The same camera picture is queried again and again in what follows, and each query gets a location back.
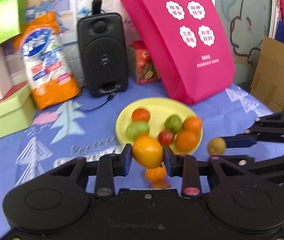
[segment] tablecloth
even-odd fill
[[[74,103],[67,101],[37,113],[33,125],[0,139],[0,237],[9,230],[2,212],[5,194],[53,168],[61,158],[90,155],[119,145],[115,137],[115,122],[120,112],[130,103],[147,97],[167,97],[161,82],[138,86],[130,81],[126,92],[118,93],[102,108],[85,112],[102,104],[106,98],[92,98],[87,89]],[[242,133],[256,117],[271,112],[253,96],[236,85],[191,106],[203,120],[203,138],[194,156],[201,161],[208,159],[206,150],[210,139]],[[249,155],[256,161],[281,156],[284,145],[259,142],[242,149],[227,149],[226,155]],[[127,177],[116,177],[115,187],[149,188],[144,179],[145,169],[132,162]],[[93,192],[95,178],[90,177],[87,191]],[[181,179],[169,179],[172,187],[179,189]],[[209,191],[205,178],[201,178],[204,192]]]

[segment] blue oval logo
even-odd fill
[[[51,34],[50,28],[40,28],[31,32],[22,43],[23,57],[34,57],[43,52],[49,44]]]

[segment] orange and white package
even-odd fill
[[[58,42],[59,25],[50,12],[30,22],[14,40],[26,67],[32,96],[39,110],[67,101],[80,92],[69,62]]]

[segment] plate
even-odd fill
[[[115,133],[118,141],[122,146],[126,145],[127,143],[130,143],[132,145],[134,144],[133,140],[127,138],[125,130],[131,123],[131,114],[135,109],[139,107],[143,107],[149,110],[151,114],[151,119],[149,120],[149,135],[155,139],[157,139],[159,132],[164,129],[164,122],[170,115],[177,114],[182,119],[182,121],[190,116],[196,116],[191,108],[183,103],[169,98],[144,98],[135,101],[124,108],[120,113],[118,119],[116,120]],[[188,154],[192,154],[198,148],[202,140],[202,135],[203,128],[201,130],[200,139],[197,146]],[[180,152],[175,147],[175,143],[172,143],[170,147],[175,154],[180,154]]]

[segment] speaker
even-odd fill
[[[127,89],[127,55],[120,14],[98,13],[80,19],[78,43],[84,76],[92,96]]]

